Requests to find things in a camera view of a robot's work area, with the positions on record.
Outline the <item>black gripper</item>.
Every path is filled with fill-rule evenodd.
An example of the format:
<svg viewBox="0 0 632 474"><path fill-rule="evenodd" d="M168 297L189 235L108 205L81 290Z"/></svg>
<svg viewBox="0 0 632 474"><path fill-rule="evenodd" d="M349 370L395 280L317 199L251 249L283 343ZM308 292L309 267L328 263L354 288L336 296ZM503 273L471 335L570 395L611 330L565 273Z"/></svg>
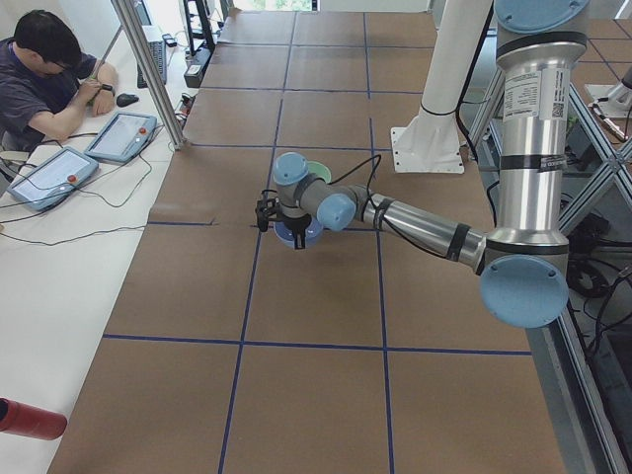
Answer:
<svg viewBox="0 0 632 474"><path fill-rule="evenodd" d="M280 220L292 231L294 250L305 249L305 231L311 224L311 215L300 207L282 204L280 206Z"/></svg>

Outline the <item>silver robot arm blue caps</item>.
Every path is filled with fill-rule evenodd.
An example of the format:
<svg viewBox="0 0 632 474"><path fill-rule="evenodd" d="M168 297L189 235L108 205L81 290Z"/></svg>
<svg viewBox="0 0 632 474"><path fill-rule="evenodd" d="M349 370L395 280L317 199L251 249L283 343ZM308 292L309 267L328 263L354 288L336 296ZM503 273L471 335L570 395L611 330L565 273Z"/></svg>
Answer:
<svg viewBox="0 0 632 474"><path fill-rule="evenodd" d="M557 319L569 294L567 238L559 228L571 72L585 53L585 1L449 1L418 113L391 131L399 173L460 173L458 110L484 37L497 29L503 136L499 201L491 232L481 233L368 186L326 182L299 153L279 155L276 195L256 206L257 224L282 223L301 249L310 224L340 231L352 222L395 234L480 277L488 311L520 328Z"/></svg>

